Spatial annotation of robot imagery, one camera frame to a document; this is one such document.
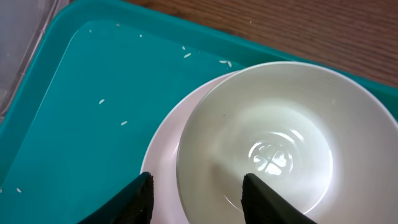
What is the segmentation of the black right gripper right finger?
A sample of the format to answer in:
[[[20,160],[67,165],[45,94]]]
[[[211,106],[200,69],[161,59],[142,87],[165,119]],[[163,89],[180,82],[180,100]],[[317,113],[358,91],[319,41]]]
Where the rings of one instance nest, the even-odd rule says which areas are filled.
[[[241,204],[246,224],[316,224],[253,173],[244,176]]]

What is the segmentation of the clear plastic bin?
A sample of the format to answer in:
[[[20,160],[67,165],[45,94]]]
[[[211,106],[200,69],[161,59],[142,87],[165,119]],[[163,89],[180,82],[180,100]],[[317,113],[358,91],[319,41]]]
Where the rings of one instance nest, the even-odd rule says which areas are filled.
[[[69,0],[1,0],[1,120],[55,15]]]

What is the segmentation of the white bowl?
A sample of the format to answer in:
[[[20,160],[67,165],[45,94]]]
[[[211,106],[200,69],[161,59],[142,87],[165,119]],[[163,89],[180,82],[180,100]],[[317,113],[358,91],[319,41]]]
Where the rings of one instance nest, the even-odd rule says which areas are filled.
[[[255,174],[317,223],[397,222],[397,121],[367,89],[299,62],[246,68],[212,88],[182,133],[190,223],[243,223]]]

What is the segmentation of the white plate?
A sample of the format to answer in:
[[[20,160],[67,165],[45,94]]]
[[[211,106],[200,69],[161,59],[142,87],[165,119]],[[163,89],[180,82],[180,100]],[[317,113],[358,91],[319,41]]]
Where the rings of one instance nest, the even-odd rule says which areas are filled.
[[[161,122],[146,150],[141,171],[154,177],[153,224],[188,224],[177,187],[177,154],[180,137],[188,117],[199,101],[217,84],[230,77],[227,73],[198,87],[182,99]]]

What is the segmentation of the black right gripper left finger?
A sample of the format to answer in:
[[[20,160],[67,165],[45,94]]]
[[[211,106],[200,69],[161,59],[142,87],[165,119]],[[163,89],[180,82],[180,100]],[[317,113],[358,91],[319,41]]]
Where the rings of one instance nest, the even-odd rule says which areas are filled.
[[[79,224],[150,224],[154,208],[154,177],[143,172]]]

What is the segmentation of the teal plastic tray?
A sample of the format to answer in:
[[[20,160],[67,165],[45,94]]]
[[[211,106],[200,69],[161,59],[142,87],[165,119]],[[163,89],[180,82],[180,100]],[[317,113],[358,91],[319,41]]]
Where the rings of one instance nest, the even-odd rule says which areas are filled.
[[[82,221],[142,172],[176,104],[215,78],[270,62],[316,65],[122,1],[70,4],[49,25],[1,125],[1,222]],[[397,121],[396,89],[340,74]]]

